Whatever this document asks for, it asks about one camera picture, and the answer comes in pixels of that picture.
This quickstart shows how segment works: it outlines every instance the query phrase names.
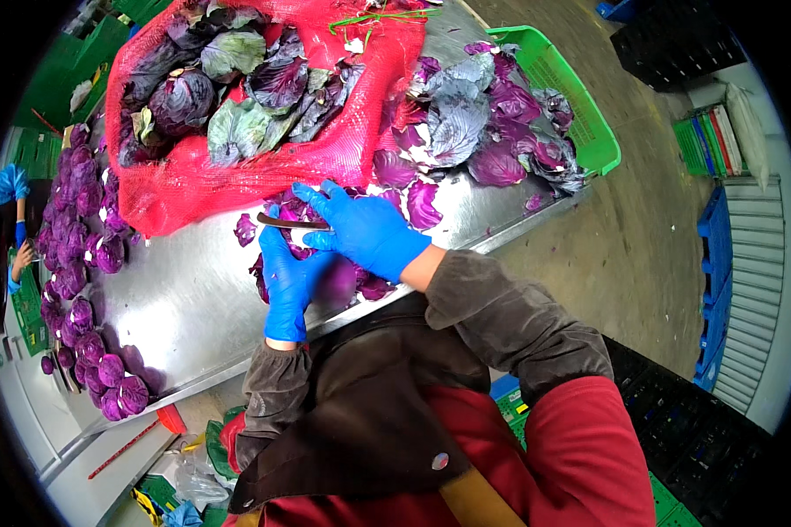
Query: worker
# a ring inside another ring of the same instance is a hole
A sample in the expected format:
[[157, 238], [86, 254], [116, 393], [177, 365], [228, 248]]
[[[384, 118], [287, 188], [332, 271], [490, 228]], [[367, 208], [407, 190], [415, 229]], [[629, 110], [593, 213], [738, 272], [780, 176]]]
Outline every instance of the worker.
[[0, 171], [0, 206], [11, 201], [17, 203], [17, 219], [15, 221], [15, 248], [18, 254], [9, 267], [7, 289], [14, 294], [21, 289], [21, 272], [32, 263], [33, 250], [26, 243], [26, 200], [29, 196], [29, 180], [26, 170], [10, 163]]
[[[233, 521], [654, 525], [601, 335], [493, 258], [433, 245], [388, 201], [321, 188], [293, 185], [331, 226], [304, 237], [319, 252], [296, 260], [275, 227], [259, 239], [270, 307], [243, 382]], [[419, 293], [307, 347], [303, 314], [336, 254]], [[487, 366], [519, 378], [526, 451]]]

